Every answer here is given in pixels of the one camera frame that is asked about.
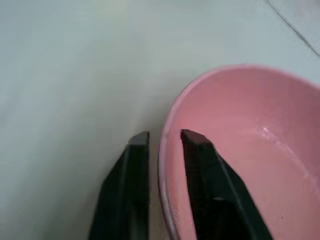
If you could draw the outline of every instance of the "white floor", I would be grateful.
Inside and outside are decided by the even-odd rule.
[[[6,240],[86,239],[102,180],[143,130],[150,239],[167,239],[156,153],[179,92],[226,64],[320,83],[320,59],[264,0],[3,0],[0,34]]]

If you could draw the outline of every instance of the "bowl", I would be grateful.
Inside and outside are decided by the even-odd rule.
[[[166,119],[158,184],[171,239],[196,240],[181,129],[205,135],[245,182],[274,239],[320,236],[320,88],[258,65],[209,71]]]

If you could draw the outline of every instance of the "pink bowl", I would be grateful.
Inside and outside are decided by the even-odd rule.
[[[319,239],[319,86],[236,65],[201,75],[177,97],[160,143],[159,191],[171,238],[196,240],[181,129],[212,141],[244,180],[274,239]]]

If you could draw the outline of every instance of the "white surface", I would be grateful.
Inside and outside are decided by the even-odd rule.
[[[320,0],[268,0],[320,56]]]
[[[156,152],[174,98],[224,64],[313,82],[320,60],[263,0],[2,0],[1,222],[5,240],[84,240],[100,184],[151,130],[151,240],[166,239]]]

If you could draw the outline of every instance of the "bowl rim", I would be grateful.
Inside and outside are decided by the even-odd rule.
[[[166,153],[166,144],[167,144],[169,130],[171,128],[177,109],[179,108],[181,102],[197,85],[199,85],[206,79],[216,74],[221,74],[223,72],[230,72],[235,70],[259,70],[259,71],[273,72],[275,74],[279,74],[284,77],[291,78],[293,81],[300,82],[304,85],[309,85],[310,87],[315,88],[317,90],[320,89],[320,85],[314,84],[313,82],[310,82],[304,77],[298,76],[294,73],[289,73],[282,69],[274,68],[271,66],[259,65],[259,64],[233,64],[233,65],[217,67],[201,74],[200,76],[195,78],[193,81],[191,81],[181,91],[181,93],[175,98],[170,108],[170,111],[166,117],[164,127],[161,133],[159,154],[158,154],[158,171],[157,171],[158,191],[159,191],[161,209],[163,212],[165,225],[167,227],[170,239],[172,240],[180,240],[180,236],[179,236],[177,226],[174,222],[172,209],[170,208],[170,200],[167,192],[167,181],[166,181],[166,174],[165,174],[165,169],[166,169],[165,153]]]

